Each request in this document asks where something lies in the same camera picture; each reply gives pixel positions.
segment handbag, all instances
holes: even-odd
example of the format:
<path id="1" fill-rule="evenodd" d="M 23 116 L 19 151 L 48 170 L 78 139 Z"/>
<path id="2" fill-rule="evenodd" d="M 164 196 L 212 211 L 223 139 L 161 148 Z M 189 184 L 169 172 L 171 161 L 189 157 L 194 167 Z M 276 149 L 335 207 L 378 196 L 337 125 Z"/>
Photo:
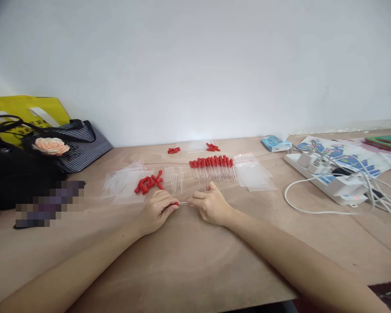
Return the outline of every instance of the handbag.
<path id="1" fill-rule="evenodd" d="M 113 146 L 110 142 L 87 120 L 70 120 L 69 124 L 61 127 L 39 128 L 29 123 L 34 132 L 22 138 L 22 146 L 26 150 L 40 153 L 33 149 L 37 138 L 59 138 L 70 147 L 61 156 L 48 156 L 52 162 L 64 173 L 77 173 L 85 169 L 103 154 L 110 151 Z"/>
<path id="2" fill-rule="evenodd" d="M 1 123 L 0 133 L 21 122 L 18 119 Z M 49 189 L 57 187 L 65 179 L 66 174 L 45 156 L 31 154 L 0 137 L 0 210 L 13 209 L 17 204 L 35 203 L 34 197 L 48 195 Z"/>

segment yellow bag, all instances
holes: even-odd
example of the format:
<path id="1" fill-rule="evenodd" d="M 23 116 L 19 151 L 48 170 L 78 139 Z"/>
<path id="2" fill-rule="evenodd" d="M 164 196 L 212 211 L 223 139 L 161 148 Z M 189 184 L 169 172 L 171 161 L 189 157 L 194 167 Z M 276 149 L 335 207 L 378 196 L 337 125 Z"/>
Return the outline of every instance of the yellow bag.
<path id="1" fill-rule="evenodd" d="M 0 97 L 0 115 L 16 115 L 25 122 L 38 127 L 59 127 L 70 122 L 61 102 L 57 98 L 38 98 L 30 96 Z M 0 123 L 12 120 L 0 118 Z M 19 126 L 9 130 L 21 135 L 30 133 L 32 130 L 27 126 Z M 2 133 L 1 138 L 11 144 L 20 146 L 20 136 Z"/>

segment peach fabric rose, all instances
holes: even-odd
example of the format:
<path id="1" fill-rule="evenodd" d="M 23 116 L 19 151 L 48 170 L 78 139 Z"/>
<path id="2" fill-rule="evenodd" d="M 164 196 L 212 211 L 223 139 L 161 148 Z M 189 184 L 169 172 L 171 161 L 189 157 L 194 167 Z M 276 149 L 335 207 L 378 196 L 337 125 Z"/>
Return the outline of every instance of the peach fabric rose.
<path id="1" fill-rule="evenodd" d="M 38 138 L 35 140 L 35 144 L 33 144 L 32 147 L 43 154 L 58 157 L 70 149 L 70 147 L 59 138 Z"/>

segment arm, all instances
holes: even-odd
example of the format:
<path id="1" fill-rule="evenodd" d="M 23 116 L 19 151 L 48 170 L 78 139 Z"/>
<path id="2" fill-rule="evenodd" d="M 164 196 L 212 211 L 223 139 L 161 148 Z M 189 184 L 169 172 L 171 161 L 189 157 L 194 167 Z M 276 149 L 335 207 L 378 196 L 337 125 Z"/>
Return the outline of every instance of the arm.
<path id="1" fill-rule="evenodd" d="M 213 182 L 187 200 L 203 220 L 229 228 L 325 312 L 382 313 L 386 305 L 352 273 L 304 242 L 230 207 Z"/>
<path id="2" fill-rule="evenodd" d="M 168 192 L 155 192 L 135 220 L 28 282 L 0 302 L 0 312 L 65 312 L 120 254 L 158 230 L 178 209 L 170 206 L 175 202 Z"/>

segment wooden table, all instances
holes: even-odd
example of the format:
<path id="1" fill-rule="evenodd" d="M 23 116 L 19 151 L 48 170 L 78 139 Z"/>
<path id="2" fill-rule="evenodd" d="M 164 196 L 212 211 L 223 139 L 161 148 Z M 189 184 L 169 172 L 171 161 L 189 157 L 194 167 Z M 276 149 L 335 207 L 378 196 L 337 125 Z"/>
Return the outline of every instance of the wooden table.
<path id="1" fill-rule="evenodd" d="M 356 138 L 391 134 L 321 134 L 319 137 Z M 291 137 L 299 143 L 305 136 Z M 249 192 L 232 183 L 218 183 L 227 201 L 306 242 L 368 285 L 391 281 L 391 216 L 375 209 L 359 216 L 307 215 L 284 201 L 286 186 L 303 177 L 289 166 L 285 153 L 270 153 L 259 137 L 219 140 L 221 154 L 253 152 L 273 175 L 277 191 Z M 56 265 L 135 216 L 142 204 L 111 206 L 101 201 L 106 173 L 133 160 L 164 169 L 182 165 L 185 185 L 178 198 L 195 190 L 189 158 L 166 153 L 172 145 L 118 148 L 108 152 L 71 180 L 86 181 L 83 216 L 58 227 L 13 230 L 14 211 L 0 216 L 0 301 L 43 271 Z M 391 170 L 381 177 L 391 183 Z M 311 183 L 293 186 L 293 204 L 307 210 L 343 210 Z M 296 292 L 249 246 L 227 229 L 201 220 L 182 206 L 152 235 L 123 253 L 71 307 L 70 312 L 218 312 L 293 299 Z"/>

